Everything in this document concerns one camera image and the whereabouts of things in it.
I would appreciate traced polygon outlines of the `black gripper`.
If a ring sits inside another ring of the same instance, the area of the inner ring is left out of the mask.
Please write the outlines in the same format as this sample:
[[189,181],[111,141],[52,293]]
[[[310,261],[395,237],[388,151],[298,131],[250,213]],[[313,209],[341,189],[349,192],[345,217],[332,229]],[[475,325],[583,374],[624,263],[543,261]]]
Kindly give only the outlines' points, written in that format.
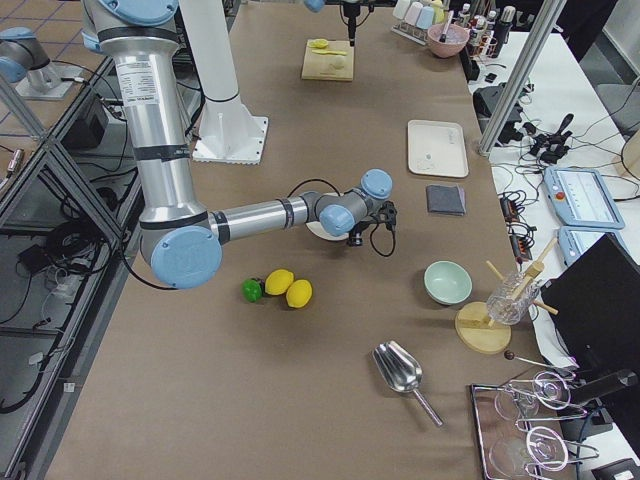
[[397,210],[392,201],[384,201],[377,213],[368,215],[363,220],[359,221],[348,233],[346,244],[348,246],[362,246],[362,234],[366,229],[373,225],[374,229],[371,231],[369,238],[371,245],[374,246],[373,234],[379,228],[380,225],[384,225],[385,228],[391,233],[392,245],[396,245],[396,215]]

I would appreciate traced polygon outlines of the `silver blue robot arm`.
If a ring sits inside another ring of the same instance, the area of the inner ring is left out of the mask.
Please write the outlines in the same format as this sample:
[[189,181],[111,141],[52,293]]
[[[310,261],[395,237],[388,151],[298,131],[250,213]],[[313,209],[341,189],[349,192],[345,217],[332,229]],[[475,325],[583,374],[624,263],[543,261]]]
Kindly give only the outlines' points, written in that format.
[[[319,222],[340,236],[378,213],[392,191],[383,170],[367,171],[344,194],[308,192],[222,211],[196,197],[190,163],[256,164],[268,121],[242,103],[223,6],[218,1],[87,1],[84,38],[115,64],[145,206],[140,250],[167,287],[189,289],[210,280],[225,243],[276,229]],[[199,138],[190,143],[172,59],[182,21],[204,105]]]

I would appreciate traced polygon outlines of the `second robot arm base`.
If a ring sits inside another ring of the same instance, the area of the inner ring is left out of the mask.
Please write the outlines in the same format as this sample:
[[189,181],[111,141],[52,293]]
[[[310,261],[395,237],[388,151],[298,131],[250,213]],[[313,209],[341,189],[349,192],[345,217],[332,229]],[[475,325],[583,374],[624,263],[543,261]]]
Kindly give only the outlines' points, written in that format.
[[63,73],[31,29],[12,27],[1,32],[1,76],[16,84],[24,99],[62,100],[71,88],[70,82],[62,80]]

